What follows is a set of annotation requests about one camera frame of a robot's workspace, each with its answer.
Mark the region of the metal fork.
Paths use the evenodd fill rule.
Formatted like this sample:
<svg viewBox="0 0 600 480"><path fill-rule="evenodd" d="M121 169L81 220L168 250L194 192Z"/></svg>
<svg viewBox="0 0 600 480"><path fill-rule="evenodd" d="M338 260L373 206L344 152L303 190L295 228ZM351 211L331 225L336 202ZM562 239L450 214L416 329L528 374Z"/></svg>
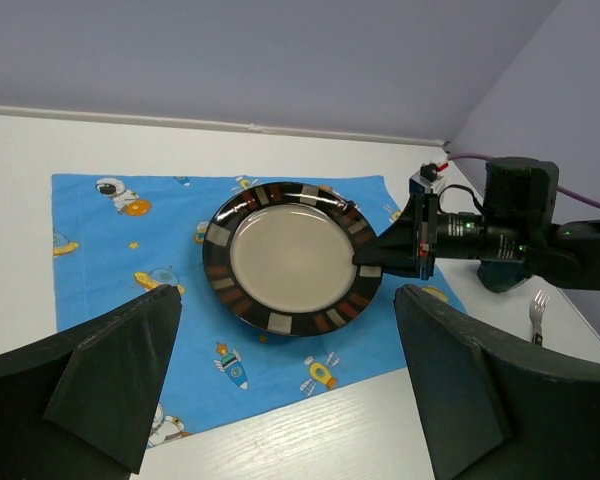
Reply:
<svg viewBox="0 0 600 480"><path fill-rule="evenodd" d="M542 346L544 341L542 321L550 296L547 292L539 290L529 305L529 320L531 322L531 342Z"/></svg>

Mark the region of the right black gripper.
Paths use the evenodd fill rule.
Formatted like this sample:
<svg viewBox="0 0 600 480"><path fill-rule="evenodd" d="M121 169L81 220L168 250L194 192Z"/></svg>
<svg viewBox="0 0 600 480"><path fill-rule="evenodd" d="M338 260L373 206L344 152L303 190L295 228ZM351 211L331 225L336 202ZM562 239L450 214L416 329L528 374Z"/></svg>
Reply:
<svg viewBox="0 0 600 480"><path fill-rule="evenodd" d="M544 245L551 226L559 169L526 157L485 163L483 199L474 213L446 212L441 196L411 195L399 218L352 257L357 266L386 274L433 275L438 258L522 263L531 246Z"/></svg>

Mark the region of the black rimmed dinner plate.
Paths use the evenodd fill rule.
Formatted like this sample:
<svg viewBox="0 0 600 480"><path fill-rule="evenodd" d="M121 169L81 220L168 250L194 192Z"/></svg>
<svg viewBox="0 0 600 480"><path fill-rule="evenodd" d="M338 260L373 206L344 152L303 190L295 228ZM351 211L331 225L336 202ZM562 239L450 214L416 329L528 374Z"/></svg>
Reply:
<svg viewBox="0 0 600 480"><path fill-rule="evenodd" d="M372 304L383 272L353 257L375 238L353 201L318 185L271 182L216 211L202 262L218 301L245 323L318 336L346 327Z"/></svg>

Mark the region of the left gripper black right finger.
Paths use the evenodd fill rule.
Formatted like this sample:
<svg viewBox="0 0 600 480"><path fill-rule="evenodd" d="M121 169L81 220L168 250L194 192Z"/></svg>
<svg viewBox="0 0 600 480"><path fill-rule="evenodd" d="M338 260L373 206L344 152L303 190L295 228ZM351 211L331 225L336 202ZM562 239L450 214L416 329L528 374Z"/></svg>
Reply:
<svg viewBox="0 0 600 480"><path fill-rule="evenodd" d="M600 364L532 344L415 285L400 339L437 479L600 479Z"/></svg>

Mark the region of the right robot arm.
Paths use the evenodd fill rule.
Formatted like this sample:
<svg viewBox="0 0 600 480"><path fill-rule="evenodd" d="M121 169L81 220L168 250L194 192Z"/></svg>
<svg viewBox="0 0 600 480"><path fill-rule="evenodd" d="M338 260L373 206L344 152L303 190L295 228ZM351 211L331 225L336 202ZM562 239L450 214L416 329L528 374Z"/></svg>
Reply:
<svg viewBox="0 0 600 480"><path fill-rule="evenodd" d="M353 264L422 280L438 258L518 264L559 288L600 291L600 220L553 223L557 165L500 157L485 169L475 213L447 213L440 194L413 188L398 219Z"/></svg>

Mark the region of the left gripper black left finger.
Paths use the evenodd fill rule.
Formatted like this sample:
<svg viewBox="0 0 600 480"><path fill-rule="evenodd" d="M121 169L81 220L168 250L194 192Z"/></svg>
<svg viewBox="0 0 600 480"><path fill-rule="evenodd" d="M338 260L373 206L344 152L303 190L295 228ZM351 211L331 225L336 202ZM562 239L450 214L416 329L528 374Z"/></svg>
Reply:
<svg viewBox="0 0 600 480"><path fill-rule="evenodd" d="M0 479L139 472L181 316L161 286L0 354Z"/></svg>

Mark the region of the blue space-print cloth napkin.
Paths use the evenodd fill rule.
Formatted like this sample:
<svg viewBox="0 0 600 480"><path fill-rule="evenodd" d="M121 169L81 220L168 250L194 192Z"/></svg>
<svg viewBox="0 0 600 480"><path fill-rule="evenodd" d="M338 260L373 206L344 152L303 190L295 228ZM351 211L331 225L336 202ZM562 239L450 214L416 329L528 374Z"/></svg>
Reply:
<svg viewBox="0 0 600 480"><path fill-rule="evenodd" d="M310 370L346 386L405 366L393 299L383 279L349 327L288 339L254 329L215 298L202 239L215 211L264 177L56 174L52 177L54 289L59 329L107 313L146 291L177 287L181 321L150 446L256 416L326 392Z"/></svg>

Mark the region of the dark green mug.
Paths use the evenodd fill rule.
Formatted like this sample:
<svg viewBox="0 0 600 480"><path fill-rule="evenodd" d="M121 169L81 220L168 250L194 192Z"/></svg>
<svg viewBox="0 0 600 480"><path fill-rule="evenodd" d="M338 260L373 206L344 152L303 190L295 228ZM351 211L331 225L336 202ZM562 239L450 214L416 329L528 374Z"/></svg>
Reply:
<svg viewBox="0 0 600 480"><path fill-rule="evenodd" d="M531 275L524 270L522 263L482 260L477 277L488 291L504 293L525 283Z"/></svg>

